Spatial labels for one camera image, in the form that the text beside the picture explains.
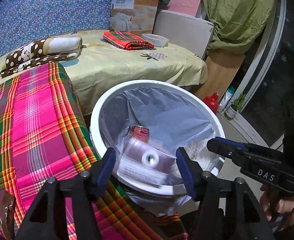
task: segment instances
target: folded blanket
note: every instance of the folded blanket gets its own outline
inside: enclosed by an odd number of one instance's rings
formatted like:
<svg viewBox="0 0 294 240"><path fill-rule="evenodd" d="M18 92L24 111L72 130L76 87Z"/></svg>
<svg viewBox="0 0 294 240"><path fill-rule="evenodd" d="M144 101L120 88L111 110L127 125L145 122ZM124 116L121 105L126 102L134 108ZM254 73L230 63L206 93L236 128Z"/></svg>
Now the folded blanket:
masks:
<svg viewBox="0 0 294 240"><path fill-rule="evenodd" d="M46 38L31 42L6 57L6 69L0 72L0 76L4 78L51 61L75 59L80 53L81 45L80 37Z"/></svg>
<svg viewBox="0 0 294 240"><path fill-rule="evenodd" d="M104 32L103 38L112 45L125 50L153 49L155 47L154 44L132 33Z"/></svg>

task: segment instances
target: potted plant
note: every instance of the potted plant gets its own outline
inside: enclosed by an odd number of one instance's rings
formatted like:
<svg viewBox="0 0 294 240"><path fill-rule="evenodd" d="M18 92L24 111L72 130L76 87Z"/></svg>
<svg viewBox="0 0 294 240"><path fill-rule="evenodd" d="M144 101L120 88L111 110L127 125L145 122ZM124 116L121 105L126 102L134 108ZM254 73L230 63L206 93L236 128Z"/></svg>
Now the potted plant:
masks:
<svg viewBox="0 0 294 240"><path fill-rule="evenodd" d="M241 93L237 99L234 100L233 103L231 103L226 112L224 113L224 116L228 120L232 120L235 118L236 114L238 113L238 110L241 108L241 105L243 104L245 100L246 94Z"/></svg>

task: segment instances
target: plaid fabric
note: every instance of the plaid fabric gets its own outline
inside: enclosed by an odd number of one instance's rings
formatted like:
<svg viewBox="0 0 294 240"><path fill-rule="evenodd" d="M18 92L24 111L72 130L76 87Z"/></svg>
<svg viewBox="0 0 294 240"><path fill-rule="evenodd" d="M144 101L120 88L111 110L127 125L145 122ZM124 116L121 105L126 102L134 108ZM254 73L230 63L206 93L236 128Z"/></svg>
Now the plaid fabric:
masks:
<svg viewBox="0 0 294 240"><path fill-rule="evenodd" d="M125 32L104 32L103 38L111 44L125 50L132 49L153 49L155 46L143 38Z"/></svg>
<svg viewBox="0 0 294 240"><path fill-rule="evenodd" d="M57 63L32 68L0 85L0 191L16 197L16 231L48 177L72 178L98 160L79 109L72 84ZM164 234L147 224L115 179L93 209L105 240L186 238L183 227ZM69 239L76 239L70 198L66 215ZM163 227L180 221L163 217L153 222Z"/></svg>

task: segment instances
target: plant pot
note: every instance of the plant pot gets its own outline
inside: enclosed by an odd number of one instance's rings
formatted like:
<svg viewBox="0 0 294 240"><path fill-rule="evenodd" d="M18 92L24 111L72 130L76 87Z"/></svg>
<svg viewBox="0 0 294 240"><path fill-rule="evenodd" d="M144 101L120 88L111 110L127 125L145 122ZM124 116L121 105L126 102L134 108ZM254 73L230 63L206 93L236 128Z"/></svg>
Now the plant pot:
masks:
<svg viewBox="0 0 294 240"><path fill-rule="evenodd" d="M226 109L224 116L226 117L227 120L232 120L235 118L236 114L238 113L238 110L235 111L231 106L228 106Z"/></svg>

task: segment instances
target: white trash can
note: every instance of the white trash can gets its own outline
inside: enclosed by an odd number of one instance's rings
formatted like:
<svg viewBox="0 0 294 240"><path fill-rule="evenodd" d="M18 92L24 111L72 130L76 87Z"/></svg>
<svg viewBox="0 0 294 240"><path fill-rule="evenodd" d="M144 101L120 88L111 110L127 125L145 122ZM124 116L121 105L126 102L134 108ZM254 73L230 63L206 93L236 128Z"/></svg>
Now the white trash can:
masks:
<svg viewBox="0 0 294 240"><path fill-rule="evenodd" d="M99 126L99 118L102 109L117 95L124 93L125 91L134 90L137 88L161 89L182 97L184 100L187 100L194 106L196 106L196 108L208 118L212 125L212 129L215 131L215 136L225 138L223 128L218 118L214 115L214 113L209 109L208 106L206 106L199 98L197 98L193 94L180 87L165 82L155 80L133 80L116 85L105 92L100 97L92 111L90 122L91 139L100 158L104 156L107 150ZM217 176L223 166L223 163L224 159L219 157L219 161L216 162L215 166L211 168L210 172ZM188 200L187 198L184 198L184 196L186 196L186 189L183 184L154 187L131 178L117 176L117 172L115 169L113 171L113 175L120 182L127 186L127 191L129 188L133 189L132 192L128 192L128 195L138 205L146 208L146 206L150 206L151 203L154 203L156 209L161 209L161 207L164 207L164 210L158 210L159 213L156 215L175 213L177 207L176 200L180 199L180 203L185 203L184 199Z"/></svg>

